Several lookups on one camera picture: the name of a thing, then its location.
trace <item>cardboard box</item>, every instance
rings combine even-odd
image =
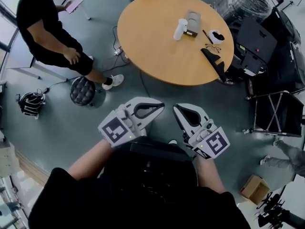
[[[269,191],[270,188],[267,183],[261,177],[256,175],[252,175],[244,187],[240,190],[242,196],[256,205],[259,205],[259,203],[262,202]]]

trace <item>smartphone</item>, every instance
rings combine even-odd
[[[66,9],[68,13],[72,13],[84,0],[74,0]]]

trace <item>bottle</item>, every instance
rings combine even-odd
[[[175,34],[173,35],[173,38],[176,41],[179,41],[181,39],[183,32],[186,31],[186,26],[187,26],[187,20],[186,19],[179,19],[178,20],[178,26],[175,30]]]

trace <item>person's right hand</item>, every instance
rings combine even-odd
[[[74,48],[67,48],[67,50],[63,53],[63,56],[70,62],[70,64],[78,63],[81,55],[76,52]]]

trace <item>black and white backpack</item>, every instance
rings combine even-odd
[[[46,95],[43,93],[27,93],[20,98],[20,94],[16,95],[16,102],[19,104],[21,112],[25,115],[32,115],[35,119],[39,117],[39,111],[45,104]]]

